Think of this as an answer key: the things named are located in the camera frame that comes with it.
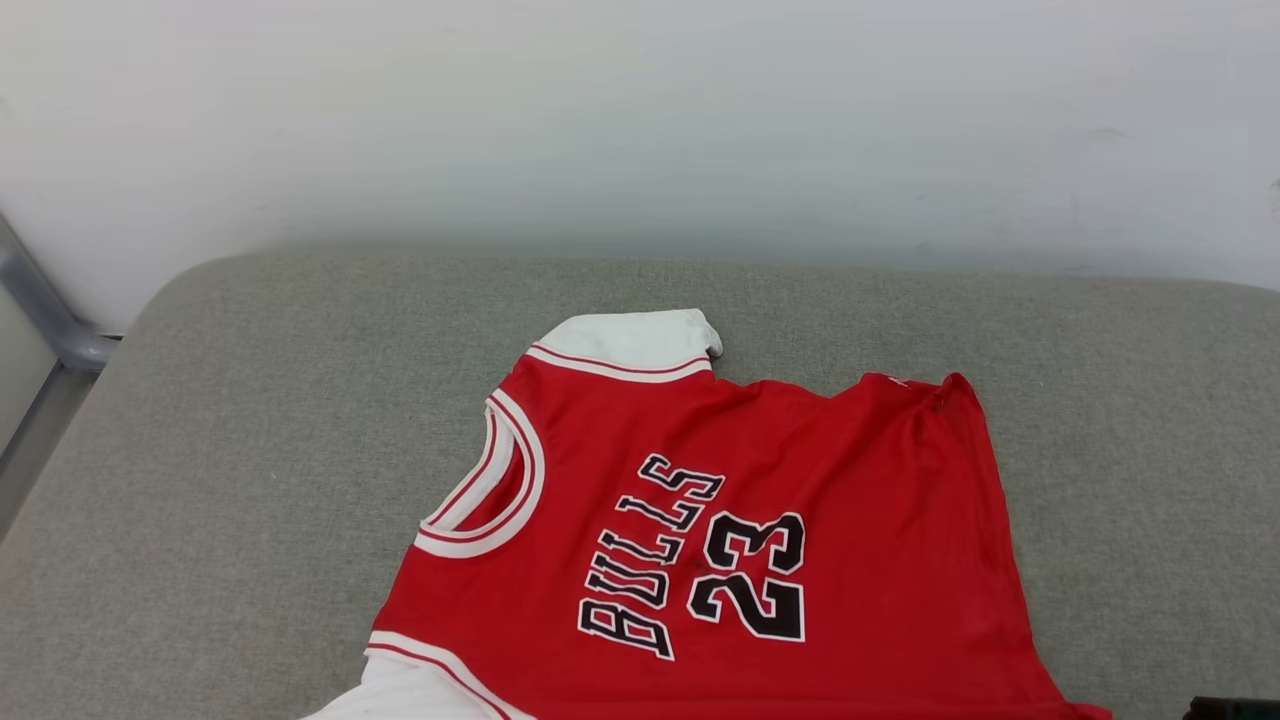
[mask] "gray fabric surface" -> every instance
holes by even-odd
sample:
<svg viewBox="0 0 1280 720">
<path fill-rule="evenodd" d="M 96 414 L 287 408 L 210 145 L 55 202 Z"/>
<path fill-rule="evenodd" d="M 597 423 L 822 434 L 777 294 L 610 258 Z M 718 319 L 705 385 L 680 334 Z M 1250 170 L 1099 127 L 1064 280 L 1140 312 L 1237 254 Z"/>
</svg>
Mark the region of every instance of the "gray fabric surface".
<svg viewBox="0 0 1280 720">
<path fill-rule="evenodd" d="M 737 382 L 973 380 L 1068 697 L 1151 720 L 1280 697 L 1280 295 L 294 255 L 183 275 L 99 380 L 0 544 L 0 717 L 323 706 L 518 354 L 570 315 L 682 306 Z"/>
</svg>

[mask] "metal frame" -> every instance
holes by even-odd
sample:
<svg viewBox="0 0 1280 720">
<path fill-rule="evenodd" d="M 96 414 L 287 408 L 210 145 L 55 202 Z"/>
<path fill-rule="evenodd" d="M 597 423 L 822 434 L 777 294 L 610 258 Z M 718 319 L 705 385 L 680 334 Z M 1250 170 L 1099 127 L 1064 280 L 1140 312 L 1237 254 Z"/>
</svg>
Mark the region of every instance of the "metal frame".
<svg viewBox="0 0 1280 720">
<path fill-rule="evenodd" d="M 63 365 L 82 373 L 101 373 L 106 368 L 119 342 L 88 331 L 72 316 L 3 215 L 0 287 L 13 295 Z"/>
</svg>

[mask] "chicago bulls jersey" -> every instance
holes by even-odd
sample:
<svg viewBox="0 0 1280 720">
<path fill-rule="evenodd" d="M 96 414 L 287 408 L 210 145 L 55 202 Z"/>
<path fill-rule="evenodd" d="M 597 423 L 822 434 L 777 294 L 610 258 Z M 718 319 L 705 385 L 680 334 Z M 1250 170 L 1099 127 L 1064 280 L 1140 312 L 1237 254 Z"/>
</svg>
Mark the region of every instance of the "chicago bulls jersey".
<svg viewBox="0 0 1280 720">
<path fill-rule="evenodd" d="M 721 350 L 698 310 L 535 343 L 321 716 L 1108 717 L 1036 655 L 964 378 L 822 397 Z"/>
</svg>

